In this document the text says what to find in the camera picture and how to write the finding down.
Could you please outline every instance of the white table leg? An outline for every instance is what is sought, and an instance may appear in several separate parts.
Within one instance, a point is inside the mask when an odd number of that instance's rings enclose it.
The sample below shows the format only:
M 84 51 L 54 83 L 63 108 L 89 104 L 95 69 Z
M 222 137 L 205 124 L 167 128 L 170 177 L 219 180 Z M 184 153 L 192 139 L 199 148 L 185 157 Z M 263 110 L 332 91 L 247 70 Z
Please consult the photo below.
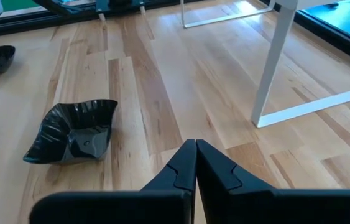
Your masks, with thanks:
M 242 13 L 242 14 L 235 14 L 235 15 L 230 15 L 230 16 L 224 16 L 224 17 L 219 17 L 219 18 L 215 18 L 215 19 L 207 19 L 207 20 L 203 20 L 203 21 L 198 21 L 198 22 L 192 22 L 187 24 L 185 22 L 185 2 L 184 0 L 180 0 L 180 12 L 181 12 L 181 17 L 182 17 L 182 24 L 184 28 L 190 28 L 190 27 L 196 27 L 196 26 L 202 26 L 205 24 L 211 24 L 214 22 L 222 22 L 222 21 L 226 21 L 229 19 L 240 19 L 240 18 L 245 18 L 245 17 L 249 17 L 249 16 L 256 16 L 265 12 L 270 12 L 271 10 L 273 10 L 275 6 L 275 0 L 270 0 L 269 6 L 265 9 L 259 9 L 256 10 L 255 12 L 250 12 L 250 13 Z
M 350 91 L 347 91 L 262 116 L 267 98 L 269 97 L 270 86 L 273 82 L 275 69 L 277 68 L 285 43 L 285 38 L 287 37 L 294 16 L 294 10 L 288 9 L 284 6 L 281 8 L 269 55 L 267 56 L 266 65 L 264 67 L 262 80 L 260 81 L 259 89 L 256 94 L 254 109 L 252 111 L 252 122 L 258 128 L 350 101 Z
M 295 10 L 282 7 L 275 32 L 270 46 L 269 54 L 267 56 L 266 65 L 264 67 L 262 79 L 260 80 L 259 89 L 256 94 L 254 109 L 252 110 L 252 122 L 259 128 L 259 121 L 262 117 L 263 109 L 269 96 L 270 87 L 273 82 L 275 70 L 280 60 L 282 49 L 284 47 L 285 39 L 291 28 L 293 18 L 295 17 Z
M 141 7 L 140 7 L 140 13 L 141 13 L 142 15 L 145 14 L 145 7 L 144 7 L 144 6 L 141 6 Z

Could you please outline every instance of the hardwood floorboard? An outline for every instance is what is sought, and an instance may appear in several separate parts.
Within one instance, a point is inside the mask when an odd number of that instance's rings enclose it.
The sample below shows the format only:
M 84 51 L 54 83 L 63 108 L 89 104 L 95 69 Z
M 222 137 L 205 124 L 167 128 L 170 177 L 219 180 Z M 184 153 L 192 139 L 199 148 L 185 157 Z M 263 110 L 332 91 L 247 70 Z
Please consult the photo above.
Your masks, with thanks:
M 198 21 L 251 0 L 186 5 Z M 0 223 L 67 190 L 138 190 L 186 139 L 205 139 L 279 188 L 350 188 L 350 103 L 257 129 L 250 117 L 277 13 L 183 29 L 178 6 L 0 36 L 16 47 L 0 75 Z M 266 112 L 350 90 L 350 57 L 294 24 Z M 70 166 L 22 156 L 56 103 L 119 102 L 107 156 Z M 195 223 L 205 223 L 196 196 Z

